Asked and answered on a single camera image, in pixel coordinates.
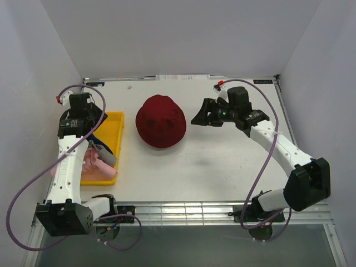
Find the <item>blue hat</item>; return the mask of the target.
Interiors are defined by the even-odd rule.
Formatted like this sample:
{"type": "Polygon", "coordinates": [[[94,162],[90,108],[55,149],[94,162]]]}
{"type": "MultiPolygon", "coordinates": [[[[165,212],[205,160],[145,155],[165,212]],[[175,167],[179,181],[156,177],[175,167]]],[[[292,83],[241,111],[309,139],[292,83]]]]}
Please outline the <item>blue hat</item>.
{"type": "Polygon", "coordinates": [[[92,141],[95,145],[100,145],[100,146],[104,147],[109,153],[111,153],[113,155],[112,150],[104,142],[102,142],[100,139],[98,139],[94,134],[89,135],[87,140],[92,141]]]}

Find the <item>dark red bucket hat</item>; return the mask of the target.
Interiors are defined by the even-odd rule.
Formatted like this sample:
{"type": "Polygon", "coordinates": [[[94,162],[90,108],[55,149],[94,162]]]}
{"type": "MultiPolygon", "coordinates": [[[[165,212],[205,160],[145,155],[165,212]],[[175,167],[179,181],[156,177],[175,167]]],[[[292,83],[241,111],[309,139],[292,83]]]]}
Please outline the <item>dark red bucket hat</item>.
{"type": "Polygon", "coordinates": [[[156,149],[167,149],[179,143],[186,133],[182,109],[169,97],[149,97],[138,110],[136,129],[141,139],[156,149]]]}

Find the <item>grey hat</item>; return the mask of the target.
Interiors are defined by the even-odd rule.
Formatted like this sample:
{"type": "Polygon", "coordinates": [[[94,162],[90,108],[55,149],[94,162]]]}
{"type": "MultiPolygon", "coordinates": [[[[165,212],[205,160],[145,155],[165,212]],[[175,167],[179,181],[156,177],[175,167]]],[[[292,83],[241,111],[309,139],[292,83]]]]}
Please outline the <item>grey hat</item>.
{"type": "Polygon", "coordinates": [[[92,140],[89,141],[89,148],[93,148],[97,158],[105,164],[114,167],[116,163],[116,156],[105,144],[96,144],[92,140]]]}

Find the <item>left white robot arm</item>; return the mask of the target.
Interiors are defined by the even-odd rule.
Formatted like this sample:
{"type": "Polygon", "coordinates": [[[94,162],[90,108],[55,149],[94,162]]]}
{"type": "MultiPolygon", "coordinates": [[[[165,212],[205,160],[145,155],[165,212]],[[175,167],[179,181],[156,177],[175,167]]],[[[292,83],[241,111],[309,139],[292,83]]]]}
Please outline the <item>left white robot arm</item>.
{"type": "Polygon", "coordinates": [[[68,92],[61,99],[69,108],[59,123],[59,163],[51,168],[53,184],[46,202],[36,207],[37,219],[52,237],[89,234],[100,217],[109,223],[118,216],[113,195],[97,195],[85,203],[80,196],[83,174],[116,175],[116,156],[92,134],[107,115],[88,92],[68,92]]]}

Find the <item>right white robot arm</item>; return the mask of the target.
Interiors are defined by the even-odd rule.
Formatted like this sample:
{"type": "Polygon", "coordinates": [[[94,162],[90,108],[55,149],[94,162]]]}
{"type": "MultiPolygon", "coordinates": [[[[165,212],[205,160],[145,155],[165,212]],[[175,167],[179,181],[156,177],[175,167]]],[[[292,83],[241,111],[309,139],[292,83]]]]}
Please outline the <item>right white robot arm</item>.
{"type": "Polygon", "coordinates": [[[284,188],[261,192],[253,197],[242,215],[264,221],[277,210],[303,211],[330,197],[330,165],[327,160],[313,158],[277,133],[270,118],[261,110],[252,108],[245,87],[220,90],[217,99],[205,98],[201,109],[191,120],[193,125],[212,127],[221,127],[226,122],[234,123],[237,129],[269,152],[288,177],[284,188]]]}

